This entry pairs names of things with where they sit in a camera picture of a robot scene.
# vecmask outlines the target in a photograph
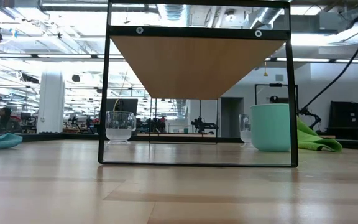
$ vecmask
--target clear glass cup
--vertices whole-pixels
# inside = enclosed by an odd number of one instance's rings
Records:
[[[251,143],[251,122],[248,114],[239,114],[240,119],[240,138],[245,146],[252,145]]]
[[[106,137],[108,144],[128,144],[128,139],[136,130],[136,117],[131,112],[106,112]]]

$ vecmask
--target black cable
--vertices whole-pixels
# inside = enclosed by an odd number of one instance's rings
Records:
[[[344,67],[344,69],[342,70],[342,72],[331,82],[329,83],[325,88],[323,88],[323,90],[321,90],[313,99],[311,99],[311,101],[309,103],[307,103],[299,112],[302,111],[306,111],[308,106],[314,102],[314,100],[316,100],[321,94],[323,94],[331,85],[333,85],[347,70],[347,68],[349,67],[349,65],[353,62],[353,60],[355,59],[355,57],[358,54],[358,48],[356,50],[356,52],[354,52],[352,58],[349,60],[349,62],[346,64],[346,66]]]

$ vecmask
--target black stand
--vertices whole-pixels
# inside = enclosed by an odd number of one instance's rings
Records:
[[[218,29],[199,27],[151,27],[142,26],[141,34],[136,32],[139,26],[111,26],[111,8],[118,4],[186,4],[203,6],[233,6],[233,7],[270,7],[285,10],[288,30],[250,30],[250,29]],[[243,1],[243,0],[109,0],[106,21],[106,40],[104,46],[104,72],[101,100],[101,119],[99,135],[98,162],[115,165],[158,165],[158,166],[208,166],[208,167],[296,167],[298,166],[298,140],[296,135],[296,93],[291,45],[290,3],[288,1]],[[105,161],[104,142],[106,140],[106,101],[109,76],[110,36],[153,36],[153,37],[200,37],[223,39],[254,39],[254,40],[283,40],[287,59],[288,102],[290,106],[290,134],[291,134],[291,163],[290,164],[233,164],[233,163],[187,163],[187,162],[124,162]]]

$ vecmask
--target ceiling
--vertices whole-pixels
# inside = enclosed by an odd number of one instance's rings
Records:
[[[106,1],[44,0],[42,4],[38,5],[36,0],[16,0],[16,7],[0,7],[2,34],[0,54],[81,54],[100,55],[100,58],[84,60],[71,56],[62,60],[59,58],[0,57],[0,105],[18,105],[18,111],[23,110],[22,105],[28,105],[26,110],[36,111],[39,102],[39,84],[24,82],[23,74],[41,82],[44,66],[59,66],[64,71],[66,80],[65,110],[67,113],[76,111],[93,114],[95,108],[98,110],[101,98],[95,88],[101,88],[102,85]],[[309,16],[315,16],[326,9],[336,15],[345,6],[342,1],[298,0],[293,1],[292,4],[293,14]],[[358,1],[346,1],[346,6],[348,10],[357,9]],[[232,8],[234,16],[226,19],[226,10],[225,14],[220,16],[223,11],[220,7],[192,6],[188,10],[187,25],[240,29],[246,15],[251,15],[258,10],[258,8],[251,7]],[[112,13],[112,23],[129,26],[139,24],[160,26],[163,25],[164,19],[156,13],[126,10]],[[349,58],[354,52],[354,47],[344,46],[321,51],[316,39],[325,37],[320,34],[308,35],[293,35],[294,57]],[[316,42],[314,46],[305,46],[312,41]],[[111,44],[110,54],[120,55],[114,44]],[[275,53],[277,57],[283,57],[283,54],[282,48]],[[154,110],[155,106],[150,106],[150,96],[125,60],[119,57],[111,59],[109,68],[109,97],[137,97],[140,107],[138,111],[144,111],[140,116],[150,114],[150,109]],[[79,75],[80,81],[74,82],[73,75]],[[157,113],[169,114],[173,118],[183,118],[185,102],[176,99],[160,100]]]

